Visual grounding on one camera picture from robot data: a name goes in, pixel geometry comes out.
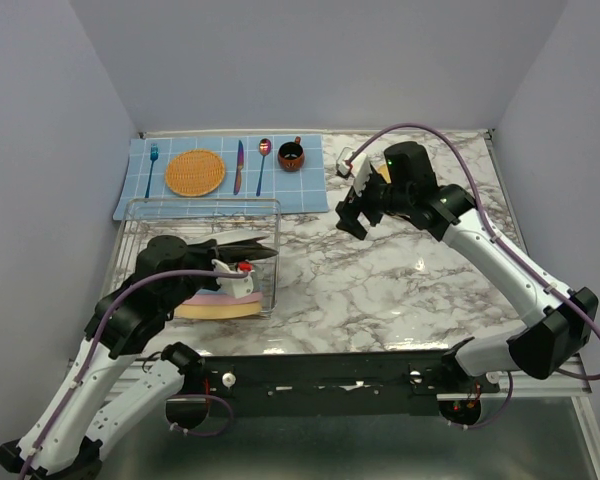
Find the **white ceramic plate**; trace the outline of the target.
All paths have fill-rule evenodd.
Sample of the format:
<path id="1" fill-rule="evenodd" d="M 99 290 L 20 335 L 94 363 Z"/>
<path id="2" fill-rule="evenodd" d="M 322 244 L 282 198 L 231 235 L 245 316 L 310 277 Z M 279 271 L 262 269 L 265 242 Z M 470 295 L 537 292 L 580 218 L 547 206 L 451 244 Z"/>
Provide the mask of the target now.
<path id="1" fill-rule="evenodd" d="M 215 240 L 218 245 L 229 245 L 245 241 L 259 241 L 267 239 L 268 237 L 268 234 L 254 230 L 230 230 L 211 235 L 211 239 Z"/>

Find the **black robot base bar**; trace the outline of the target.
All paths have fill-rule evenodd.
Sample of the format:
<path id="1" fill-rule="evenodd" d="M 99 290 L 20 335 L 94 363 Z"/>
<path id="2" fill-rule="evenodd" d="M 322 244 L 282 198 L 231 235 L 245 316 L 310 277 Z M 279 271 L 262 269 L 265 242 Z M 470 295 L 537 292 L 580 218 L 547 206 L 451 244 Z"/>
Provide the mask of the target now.
<path id="1" fill-rule="evenodd" d="M 408 414 L 436 416 L 454 399 L 500 388 L 453 372 L 441 350 L 211 356 L 185 378 L 166 417 L 195 427 L 209 418 Z"/>

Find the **cream and yellow plate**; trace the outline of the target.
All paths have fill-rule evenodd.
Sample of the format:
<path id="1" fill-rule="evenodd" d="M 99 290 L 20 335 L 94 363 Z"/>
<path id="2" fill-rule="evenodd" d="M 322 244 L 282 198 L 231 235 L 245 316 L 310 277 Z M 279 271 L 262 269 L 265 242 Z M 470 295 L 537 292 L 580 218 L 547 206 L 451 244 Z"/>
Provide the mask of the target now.
<path id="1" fill-rule="evenodd" d="M 386 164 L 382 164 L 379 167 L 376 168 L 376 172 L 382 176 L 382 178 L 384 179 L 384 181 L 387 184 L 391 183 L 391 177 L 390 177 L 390 173 L 388 170 L 388 166 Z"/>

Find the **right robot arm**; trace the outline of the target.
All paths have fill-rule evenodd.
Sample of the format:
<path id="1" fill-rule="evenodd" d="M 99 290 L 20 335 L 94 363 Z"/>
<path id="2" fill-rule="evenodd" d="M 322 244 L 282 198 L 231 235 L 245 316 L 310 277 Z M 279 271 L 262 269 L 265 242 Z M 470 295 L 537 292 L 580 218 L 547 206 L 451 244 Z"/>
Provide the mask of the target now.
<path id="1" fill-rule="evenodd" d="M 523 327 L 484 339 L 464 340 L 446 354 L 440 379 L 460 392 L 491 371 L 522 371 L 546 379 L 589 340 L 584 315 L 595 317 L 597 296 L 578 291 L 541 269 L 481 219 L 474 198 L 456 184 L 440 185 L 424 146 L 406 141 L 388 147 L 383 177 L 365 154 L 346 148 L 337 160 L 339 176 L 353 185 L 338 203 L 337 228 L 358 239 L 367 235 L 361 216 L 377 225 L 398 216 L 445 243 L 477 268 L 508 300 Z"/>

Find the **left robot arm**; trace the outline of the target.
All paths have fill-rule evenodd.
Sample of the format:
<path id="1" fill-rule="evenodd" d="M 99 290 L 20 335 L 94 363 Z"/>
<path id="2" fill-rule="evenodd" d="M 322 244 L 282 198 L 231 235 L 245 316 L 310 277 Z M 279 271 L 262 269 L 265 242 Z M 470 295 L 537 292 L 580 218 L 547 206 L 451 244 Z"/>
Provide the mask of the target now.
<path id="1" fill-rule="evenodd" d="M 44 413 L 23 437 L 0 446 L 2 468 L 21 479 L 96 475 L 110 448 L 158 402 L 200 387 L 200 356 L 176 343 L 142 383 L 106 402 L 120 375 L 196 293 L 251 284 L 250 274 L 221 260 L 213 240 L 151 239 L 133 273 L 96 304 L 69 373 Z"/>

